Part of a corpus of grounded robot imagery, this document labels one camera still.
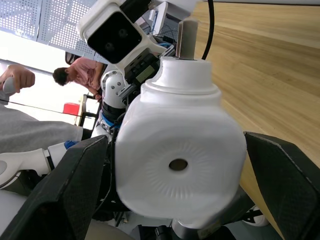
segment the white plastic bottle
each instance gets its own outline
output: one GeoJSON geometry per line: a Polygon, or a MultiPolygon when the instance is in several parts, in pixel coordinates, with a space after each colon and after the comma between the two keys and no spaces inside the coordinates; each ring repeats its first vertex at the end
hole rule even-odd
{"type": "Polygon", "coordinates": [[[239,186],[246,140],[221,107],[211,63],[161,59],[116,140],[116,188],[148,217],[195,219],[220,212],[239,186]]]}

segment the man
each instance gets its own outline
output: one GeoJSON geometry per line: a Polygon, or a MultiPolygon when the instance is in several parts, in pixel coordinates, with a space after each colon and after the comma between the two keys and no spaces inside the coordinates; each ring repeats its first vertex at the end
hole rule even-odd
{"type": "Polygon", "coordinates": [[[3,92],[7,78],[14,78],[15,92],[35,84],[35,75],[20,65],[10,65],[0,76],[0,154],[47,149],[65,141],[81,141],[90,131],[60,121],[38,121],[19,110],[5,107],[9,95],[3,92]]]}
{"type": "Polygon", "coordinates": [[[67,83],[75,82],[86,87],[95,97],[101,99],[100,78],[105,65],[101,62],[80,57],[70,67],[60,67],[54,70],[54,81],[64,86],[67,83]]]}

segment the camera lens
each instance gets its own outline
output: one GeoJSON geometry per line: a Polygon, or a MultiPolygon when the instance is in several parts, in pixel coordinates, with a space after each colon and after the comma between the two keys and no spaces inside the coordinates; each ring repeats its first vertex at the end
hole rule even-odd
{"type": "Polygon", "coordinates": [[[118,34],[121,39],[128,37],[128,31],[126,29],[120,29],[118,34]]]}
{"type": "Polygon", "coordinates": [[[107,42],[104,48],[107,52],[113,52],[115,50],[115,46],[111,42],[107,42]]]}

